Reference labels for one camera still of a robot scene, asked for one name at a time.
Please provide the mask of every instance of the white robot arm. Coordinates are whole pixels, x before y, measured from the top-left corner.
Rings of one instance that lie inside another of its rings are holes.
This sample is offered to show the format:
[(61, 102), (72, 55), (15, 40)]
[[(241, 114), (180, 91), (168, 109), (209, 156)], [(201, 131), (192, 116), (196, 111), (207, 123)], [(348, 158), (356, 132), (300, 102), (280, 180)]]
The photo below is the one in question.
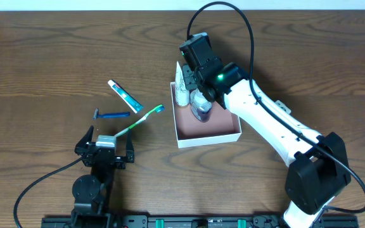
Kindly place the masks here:
[[(320, 133), (303, 125), (280, 108), (275, 102), (268, 98), (253, 80), (254, 89), (264, 104), (273, 111), (279, 118), (290, 124), (303, 135), (318, 143), (317, 136)], [(273, 148), (279, 153), (286, 166), (295, 160), (295, 153), (305, 153), (311, 149), (311, 145), (297, 139), (287, 128), (268, 114), (263, 107), (256, 104), (248, 80), (241, 80), (231, 87), (231, 92), (224, 95), (226, 108), (249, 123)], [(308, 228), (321, 214), (321, 211), (314, 215), (308, 215), (299, 209), (294, 202), (290, 203), (284, 213), (284, 220), (290, 227)]]
[(244, 119), (282, 157), (289, 168), (285, 191), (291, 199), (283, 219), (290, 227), (310, 227), (351, 181), (343, 140), (334, 132), (322, 136), (295, 120), (260, 90), (249, 73), (235, 63), (224, 66), (207, 34), (194, 35), (179, 49), (187, 62), (182, 66), (186, 88), (198, 88), (208, 101)]

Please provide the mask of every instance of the wooden table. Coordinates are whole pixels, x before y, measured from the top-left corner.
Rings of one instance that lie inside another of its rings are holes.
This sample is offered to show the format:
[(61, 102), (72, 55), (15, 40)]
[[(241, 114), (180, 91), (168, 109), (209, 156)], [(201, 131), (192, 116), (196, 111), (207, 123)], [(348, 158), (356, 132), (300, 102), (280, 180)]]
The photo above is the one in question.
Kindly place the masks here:
[[(149, 110), (163, 113), (133, 130), (135, 164), (117, 172), (111, 205), (165, 214), (284, 212), (287, 168), (249, 125), (235, 143), (178, 149), (170, 81), (192, 11), (0, 12), (0, 227), (13, 227), (16, 198), (31, 182), (75, 159), (90, 125), (114, 134), (142, 114), (108, 87), (117, 80)], [(255, 35), (255, 80), (272, 99), (322, 134), (346, 143), (349, 164), (365, 181), (365, 11), (247, 11)], [(208, 11), (191, 32), (206, 31), (225, 63), (248, 68), (250, 43), (234, 11)], [(83, 164), (33, 187), (22, 199), (24, 227), (68, 215)], [(356, 181), (333, 205), (359, 208)], [(358, 216), (365, 227), (365, 213)]]

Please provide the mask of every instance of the white box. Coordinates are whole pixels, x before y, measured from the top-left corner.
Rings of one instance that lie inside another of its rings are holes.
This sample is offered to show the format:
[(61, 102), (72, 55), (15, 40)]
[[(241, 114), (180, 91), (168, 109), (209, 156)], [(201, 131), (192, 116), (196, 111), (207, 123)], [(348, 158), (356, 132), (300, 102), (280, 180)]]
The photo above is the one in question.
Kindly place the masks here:
[(180, 107), (174, 97), (175, 82), (170, 83), (174, 127), (178, 148), (236, 142), (241, 135), (239, 117), (212, 103), (211, 115), (206, 123), (200, 122), (191, 112), (190, 105)]

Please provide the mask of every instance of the toothbrush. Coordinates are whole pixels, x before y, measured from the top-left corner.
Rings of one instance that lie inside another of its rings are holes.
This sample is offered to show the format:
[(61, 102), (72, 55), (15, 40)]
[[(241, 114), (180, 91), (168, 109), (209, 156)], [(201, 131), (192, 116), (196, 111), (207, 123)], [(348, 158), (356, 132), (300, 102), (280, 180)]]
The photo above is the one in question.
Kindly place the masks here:
[(164, 110), (164, 105), (160, 104), (160, 105), (156, 106), (154, 109), (152, 109), (148, 113), (146, 113), (142, 118), (140, 118), (138, 121), (136, 121), (136, 123), (130, 125), (129, 127), (125, 128), (124, 130), (121, 130), (118, 134), (115, 134), (115, 138), (125, 134), (129, 129), (132, 129), (137, 124), (140, 124), (141, 122), (145, 121), (147, 119), (147, 117), (154, 111), (159, 113), (163, 110)]

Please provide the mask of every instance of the toothpaste tube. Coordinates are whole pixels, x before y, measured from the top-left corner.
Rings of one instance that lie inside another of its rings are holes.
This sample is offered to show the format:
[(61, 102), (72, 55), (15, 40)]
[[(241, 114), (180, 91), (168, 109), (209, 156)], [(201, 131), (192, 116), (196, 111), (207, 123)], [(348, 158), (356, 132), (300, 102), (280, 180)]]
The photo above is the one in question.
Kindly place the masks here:
[(143, 109), (143, 106), (139, 104), (131, 95), (129, 95), (116, 81), (109, 80), (108, 85), (131, 107), (131, 109), (137, 113)]

